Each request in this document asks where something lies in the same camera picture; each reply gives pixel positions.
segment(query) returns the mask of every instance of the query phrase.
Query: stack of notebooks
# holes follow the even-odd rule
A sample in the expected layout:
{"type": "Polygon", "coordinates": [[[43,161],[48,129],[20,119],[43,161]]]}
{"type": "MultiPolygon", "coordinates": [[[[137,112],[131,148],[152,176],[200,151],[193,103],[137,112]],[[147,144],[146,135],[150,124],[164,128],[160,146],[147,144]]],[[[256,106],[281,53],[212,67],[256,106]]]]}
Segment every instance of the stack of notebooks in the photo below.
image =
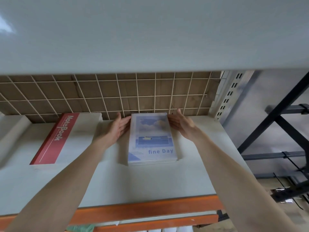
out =
{"type": "Polygon", "coordinates": [[[128,164],[177,161],[167,113],[132,114],[128,164]]]}

